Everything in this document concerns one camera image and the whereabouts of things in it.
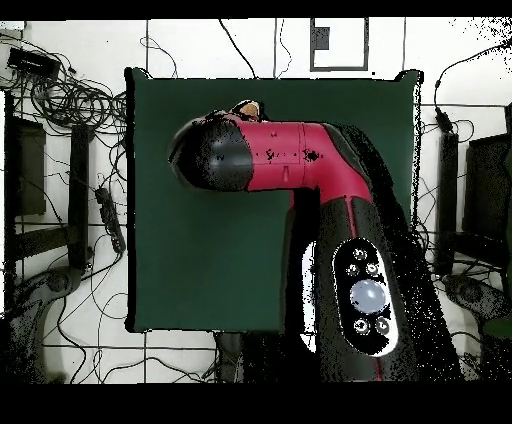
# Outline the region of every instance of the circular button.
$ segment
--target circular button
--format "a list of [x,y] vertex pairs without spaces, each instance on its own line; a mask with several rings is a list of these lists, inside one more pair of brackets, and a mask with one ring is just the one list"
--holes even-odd
[[379,267],[375,264],[368,264],[366,265],[366,272],[375,277],[379,273]]
[[359,312],[373,314],[387,305],[386,293],[374,280],[361,280],[350,289],[350,302]]
[[357,274],[359,274],[359,268],[355,265],[350,265],[347,268],[347,274],[351,277],[355,277]]
[[354,329],[358,334],[361,334],[363,336],[367,335],[370,332],[370,326],[368,323],[360,318],[354,323]]
[[389,333],[389,322],[386,318],[379,317],[377,318],[377,321],[375,322],[375,329],[379,334],[382,334],[385,336]]
[[366,259],[366,252],[362,249],[354,250],[354,258],[358,261],[364,261]]

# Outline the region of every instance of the green screen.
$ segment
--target green screen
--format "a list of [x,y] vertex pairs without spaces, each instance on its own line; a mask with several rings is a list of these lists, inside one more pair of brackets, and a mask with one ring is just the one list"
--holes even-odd
[[132,73],[135,331],[282,330],[289,193],[190,190],[167,162],[174,134],[212,110],[251,99],[263,102],[272,120],[359,127],[381,153],[410,215],[417,72],[399,81],[148,79],[140,70]]

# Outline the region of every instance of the black button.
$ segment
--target black button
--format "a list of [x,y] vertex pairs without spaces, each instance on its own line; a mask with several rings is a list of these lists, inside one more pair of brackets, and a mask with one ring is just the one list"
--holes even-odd
[[372,277],[375,277],[379,273],[379,267],[375,264],[368,264],[366,266],[366,272]]
[[354,258],[356,258],[356,260],[358,261],[364,261],[367,257],[367,254],[364,250],[362,249],[356,249],[354,250]]
[[379,332],[379,334],[382,334],[385,336],[389,333],[389,323],[386,320],[386,318],[380,317],[377,318],[377,321],[375,321],[375,329]]
[[368,322],[366,322],[364,319],[360,318],[354,323],[354,329],[358,334],[361,334],[365,336],[370,332],[370,326],[368,325]]
[[359,268],[355,265],[350,265],[347,268],[347,274],[351,277],[355,277],[357,274],[359,274]]

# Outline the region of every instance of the robotic arm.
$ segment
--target robotic arm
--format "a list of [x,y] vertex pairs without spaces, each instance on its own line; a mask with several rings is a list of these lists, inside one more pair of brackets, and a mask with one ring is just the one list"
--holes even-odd
[[[372,182],[356,146],[338,128],[267,121],[259,108],[245,102],[185,125],[173,140],[169,162],[183,184],[197,189],[291,191],[287,283],[299,284],[292,275],[315,240],[316,352],[322,381],[417,379]],[[300,222],[304,191],[317,192],[320,200],[318,226],[307,235],[301,234],[305,223]]]

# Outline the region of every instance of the control panel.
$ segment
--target control panel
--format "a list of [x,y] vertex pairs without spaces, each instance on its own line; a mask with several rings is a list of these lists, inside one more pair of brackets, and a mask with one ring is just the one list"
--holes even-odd
[[342,243],[332,261],[340,326],[361,353],[380,357],[398,342],[398,326],[382,257],[368,240]]

